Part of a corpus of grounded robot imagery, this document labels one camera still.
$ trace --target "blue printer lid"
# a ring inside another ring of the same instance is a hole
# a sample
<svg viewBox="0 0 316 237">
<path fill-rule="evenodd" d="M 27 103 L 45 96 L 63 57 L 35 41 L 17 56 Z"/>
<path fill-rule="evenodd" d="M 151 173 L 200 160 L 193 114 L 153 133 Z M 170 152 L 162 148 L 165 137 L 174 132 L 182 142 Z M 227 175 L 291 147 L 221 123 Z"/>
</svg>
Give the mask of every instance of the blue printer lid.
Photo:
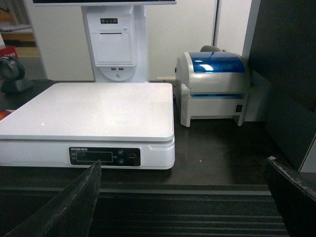
<svg viewBox="0 0 316 237">
<path fill-rule="evenodd" d="M 189 53 L 195 73 L 244 73 L 242 61 L 230 52 Z"/>
</svg>

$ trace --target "red box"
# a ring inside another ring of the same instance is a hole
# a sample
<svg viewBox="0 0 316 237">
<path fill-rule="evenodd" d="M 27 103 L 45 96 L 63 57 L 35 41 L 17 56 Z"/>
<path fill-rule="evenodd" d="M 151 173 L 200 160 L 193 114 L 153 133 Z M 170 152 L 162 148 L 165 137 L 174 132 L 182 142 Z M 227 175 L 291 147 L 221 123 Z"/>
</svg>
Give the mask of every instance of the red box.
<svg viewBox="0 0 316 237">
<path fill-rule="evenodd" d="M 14 46 L 10 46 L 10 45 L 3 45 L 0 46 L 0 57 L 14 57 L 14 58 L 18 58 L 18 55 L 15 51 L 15 47 Z"/>
</svg>

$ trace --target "scale weighing platform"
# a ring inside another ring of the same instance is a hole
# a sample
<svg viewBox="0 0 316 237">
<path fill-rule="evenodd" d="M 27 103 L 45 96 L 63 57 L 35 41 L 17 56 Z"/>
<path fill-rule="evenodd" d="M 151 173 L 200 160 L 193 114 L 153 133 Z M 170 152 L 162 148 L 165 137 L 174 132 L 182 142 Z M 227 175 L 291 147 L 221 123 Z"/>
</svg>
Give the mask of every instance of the scale weighing platform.
<svg viewBox="0 0 316 237">
<path fill-rule="evenodd" d="M 172 85 L 58 83 L 0 121 L 0 165 L 169 169 Z"/>
</svg>

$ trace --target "lcd display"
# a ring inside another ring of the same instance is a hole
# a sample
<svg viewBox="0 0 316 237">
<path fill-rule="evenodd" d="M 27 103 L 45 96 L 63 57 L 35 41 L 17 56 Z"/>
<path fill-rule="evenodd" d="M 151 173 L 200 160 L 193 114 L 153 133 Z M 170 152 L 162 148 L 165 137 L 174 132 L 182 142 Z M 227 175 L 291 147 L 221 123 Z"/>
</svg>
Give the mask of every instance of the lcd display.
<svg viewBox="0 0 316 237">
<path fill-rule="evenodd" d="M 77 161 L 113 162 L 112 152 L 76 152 Z"/>
</svg>

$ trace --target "receipt printer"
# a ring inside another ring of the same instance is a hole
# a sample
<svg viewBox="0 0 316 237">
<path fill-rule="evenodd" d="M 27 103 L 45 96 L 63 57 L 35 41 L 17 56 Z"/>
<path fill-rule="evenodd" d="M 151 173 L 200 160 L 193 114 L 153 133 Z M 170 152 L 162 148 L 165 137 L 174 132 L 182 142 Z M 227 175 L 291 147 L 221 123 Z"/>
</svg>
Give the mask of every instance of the receipt printer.
<svg viewBox="0 0 316 237">
<path fill-rule="evenodd" d="M 185 52 L 177 60 L 176 103 L 180 123 L 191 119 L 244 122 L 250 72 L 244 59 L 230 52 Z"/>
</svg>

